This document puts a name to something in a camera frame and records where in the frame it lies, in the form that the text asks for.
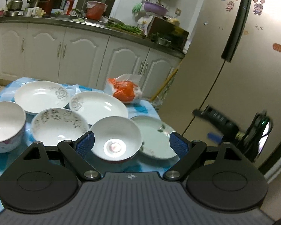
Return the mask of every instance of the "refrigerator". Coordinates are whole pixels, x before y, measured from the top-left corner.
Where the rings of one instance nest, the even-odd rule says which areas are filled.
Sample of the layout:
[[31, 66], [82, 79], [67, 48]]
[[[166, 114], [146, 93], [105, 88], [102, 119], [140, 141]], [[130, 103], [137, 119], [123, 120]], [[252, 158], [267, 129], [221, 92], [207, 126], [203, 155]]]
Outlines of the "refrigerator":
[[207, 105], [246, 130], [267, 110], [274, 126], [255, 162], [281, 143], [281, 0], [204, 0], [196, 31], [159, 115], [188, 140], [218, 133], [192, 115]]

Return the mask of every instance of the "white cabinet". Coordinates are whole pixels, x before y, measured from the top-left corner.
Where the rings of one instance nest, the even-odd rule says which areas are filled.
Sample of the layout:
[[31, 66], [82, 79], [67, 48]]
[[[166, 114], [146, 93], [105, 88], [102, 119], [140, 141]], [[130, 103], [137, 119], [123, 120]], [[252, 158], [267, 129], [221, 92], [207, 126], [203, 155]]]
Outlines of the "white cabinet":
[[27, 24], [0, 23], [0, 79], [24, 76], [24, 46]]
[[67, 28], [58, 82], [96, 88], [109, 36]]
[[178, 66], [181, 59], [155, 49], [150, 49], [141, 74], [140, 86], [144, 98], [150, 98], [162, 86], [164, 81]]
[[110, 37], [96, 88], [103, 90], [108, 78], [117, 78], [124, 73], [140, 74], [148, 52], [149, 47]]
[[57, 83], [65, 31], [61, 26], [28, 24], [25, 76]]

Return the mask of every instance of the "tablecloth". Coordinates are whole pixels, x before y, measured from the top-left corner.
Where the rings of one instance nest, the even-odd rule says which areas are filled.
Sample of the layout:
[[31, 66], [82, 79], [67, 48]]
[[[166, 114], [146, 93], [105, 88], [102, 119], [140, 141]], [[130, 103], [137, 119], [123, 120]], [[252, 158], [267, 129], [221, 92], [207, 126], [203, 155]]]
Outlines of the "tablecloth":
[[[0, 92], [0, 101], [14, 101], [14, 94], [22, 85], [36, 81], [35, 79], [23, 77], [16, 81], [10, 83], [4, 90]], [[83, 91], [98, 91], [96, 89], [86, 88], [80, 85], [63, 85], [68, 90], [68, 93], [73, 96], [76, 93]], [[151, 116], [159, 119], [159, 116], [152, 105], [145, 100], [141, 100], [139, 104], [128, 104], [127, 105], [129, 118], [139, 115]], [[30, 131], [30, 123], [34, 116], [26, 116], [26, 128], [25, 135], [21, 145], [15, 150], [8, 153], [0, 153], [0, 175], [4, 170], [29, 146], [33, 141], [33, 137]], [[107, 163], [98, 157], [96, 157], [92, 152], [90, 152], [85, 160], [90, 163], [94, 168], [96, 168], [102, 175], [105, 172], [151, 172], [158, 171], [160, 175], [173, 166], [177, 161], [178, 157], [169, 160], [155, 160], [144, 156], [141, 153], [137, 153], [131, 160], [121, 163], [121, 164], [111, 164]], [[3, 206], [0, 202], [0, 211], [2, 211]]]

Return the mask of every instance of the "refrigerator handle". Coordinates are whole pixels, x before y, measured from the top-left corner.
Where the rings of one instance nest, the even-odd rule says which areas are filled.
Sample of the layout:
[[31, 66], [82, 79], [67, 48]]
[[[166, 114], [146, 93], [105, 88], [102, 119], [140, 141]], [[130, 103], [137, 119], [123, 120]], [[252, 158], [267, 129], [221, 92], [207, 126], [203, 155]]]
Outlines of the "refrigerator handle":
[[250, 11], [251, 0], [241, 0], [239, 4], [239, 10], [237, 12], [234, 25], [232, 27], [230, 36], [228, 38], [225, 49], [221, 58], [227, 62], [231, 62], [233, 55], [236, 51], [237, 45], [241, 39], [241, 35], [244, 30], [244, 26], [247, 21], [247, 17]]

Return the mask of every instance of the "kitchen counter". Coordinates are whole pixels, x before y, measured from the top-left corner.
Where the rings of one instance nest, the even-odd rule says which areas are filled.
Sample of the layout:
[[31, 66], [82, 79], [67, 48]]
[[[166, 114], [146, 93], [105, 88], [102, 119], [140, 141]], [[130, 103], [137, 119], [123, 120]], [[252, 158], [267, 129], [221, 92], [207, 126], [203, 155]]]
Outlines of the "kitchen counter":
[[98, 32], [102, 34], [111, 35], [114, 37], [119, 37], [125, 40], [129, 40], [144, 46], [148, 46], [150, 48], [156, 49], [158, 51], [167, 53], [177, 58], [183, 59], [185, 54], [180, 51], [176, 51], [170, 48], [166, 48], [164, 46], [158, 45], [150, 40], [146, 40], [137, 36], [133, 36], [127, 33], [123, 33], [120, 31], [115, 31], [106, 26], [98, 23], [92, 23], [86, 21], [86, 23], [74, 22], [71, 19], [66, 19], [62, 17], [52, 17], [52, 18], [35, 18], [35, 17], [0, 17], [0, 23], [8, 23], [8, 22], [19, 22], [19, 23], [35, 23], [35, 24], [48, 24], [48, 25], [57, 25], [63, 27], [70, 27], [76, 29], [82, 29], [87, 31]]

